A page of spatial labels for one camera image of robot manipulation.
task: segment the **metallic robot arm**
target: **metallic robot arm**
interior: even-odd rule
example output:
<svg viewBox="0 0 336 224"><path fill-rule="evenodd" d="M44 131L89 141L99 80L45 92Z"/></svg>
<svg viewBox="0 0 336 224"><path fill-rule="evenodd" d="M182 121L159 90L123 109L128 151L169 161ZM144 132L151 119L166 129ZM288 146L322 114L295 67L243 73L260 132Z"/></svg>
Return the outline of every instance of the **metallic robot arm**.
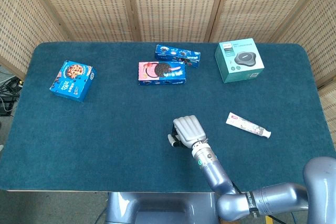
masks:
<svg viewBox="0 0 336 224"><path fill-rule="evenodd" d="M238 194L216 155L207 143L206 135L194 115L173 121L168 135L172 146L192 148L192 155L211 189L220 194L218 214L233 221L252 214L272 215L308 209L308 224L336 223L336 159L319 157L304 168L307 190L297 184L283 183Z"/></svg>

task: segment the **pink oreo box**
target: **pink oreo box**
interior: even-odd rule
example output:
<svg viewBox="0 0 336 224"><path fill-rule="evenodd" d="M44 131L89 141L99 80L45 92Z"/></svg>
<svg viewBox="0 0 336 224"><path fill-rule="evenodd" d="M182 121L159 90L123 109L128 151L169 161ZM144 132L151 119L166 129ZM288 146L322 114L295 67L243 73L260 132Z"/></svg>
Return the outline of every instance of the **pink oreo box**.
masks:
<svg viewBox="0 0 336 224"><path fill-rule="evenodd" d="M185 65L176 61L139 62L139 85L185 83Z"/></svg>

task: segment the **white toothpaste tube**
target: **white toothpaste tube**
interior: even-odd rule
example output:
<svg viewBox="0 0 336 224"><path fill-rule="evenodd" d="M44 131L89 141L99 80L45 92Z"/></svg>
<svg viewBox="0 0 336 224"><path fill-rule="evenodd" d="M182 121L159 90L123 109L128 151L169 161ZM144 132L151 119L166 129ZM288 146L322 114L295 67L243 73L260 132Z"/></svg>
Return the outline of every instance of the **white toothpaste tube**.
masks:
<svg viewBox="0 0 336 224"><path fill-rule="evenodd" d="M263 127L251 123L231 112L226 120L226 123L259 136L265 136L267 138L271 136L271 132L266 131Z"/></svg>

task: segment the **cardboard box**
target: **cardboard box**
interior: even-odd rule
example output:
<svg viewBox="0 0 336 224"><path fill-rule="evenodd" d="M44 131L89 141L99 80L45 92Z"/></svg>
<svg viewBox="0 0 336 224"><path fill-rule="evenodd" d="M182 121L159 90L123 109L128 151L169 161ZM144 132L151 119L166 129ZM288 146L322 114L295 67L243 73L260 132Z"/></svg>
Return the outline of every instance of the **cardboard box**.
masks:
<svg viewBox="0 0 336 224"><path fill-rule="evenodd" d="M139 62L139 85L185 83L183 62Z"/></svg>
<svg viewBox="0 0 336 224"><path fill-rule="evenodd" d="M175 47L157 45L155 49L155 58L163 61L184 62L188 66L198 68L201 53Z"/></svg>
<svg viewBox="0 0 336 224"><path fill-rule="evenodd" d="M254 79L264 69L251 38L220 42L215 57L224 83Z"/></svg>
<svg viewBox="0 0 336 224"><path fill-rule="evenodd" d="M95 75L92 66L66 60L50 90L60 97L82 102Z"/></svg>

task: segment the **table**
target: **table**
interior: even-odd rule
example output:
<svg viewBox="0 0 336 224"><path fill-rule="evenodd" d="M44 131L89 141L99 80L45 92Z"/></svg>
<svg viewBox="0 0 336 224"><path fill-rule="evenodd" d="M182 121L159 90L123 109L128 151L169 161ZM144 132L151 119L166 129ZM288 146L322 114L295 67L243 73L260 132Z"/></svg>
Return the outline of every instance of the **table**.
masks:
<svg viewBox="0 0 336 224"><path fill-rule="evenodd" d="M191 150L173 148L174 118L195 114L241 190L303 183L312 157L335 151L309 60L296 44L257 44L255 80L223 84L215 43L164 43L201 52L177 86L139 86L151 42L50 42L34 52L0 161L6 190L210 191ZM49 91L64 60L97 70L84 102ZM272 131L270 139L225 124L233 112Z"/></svg>

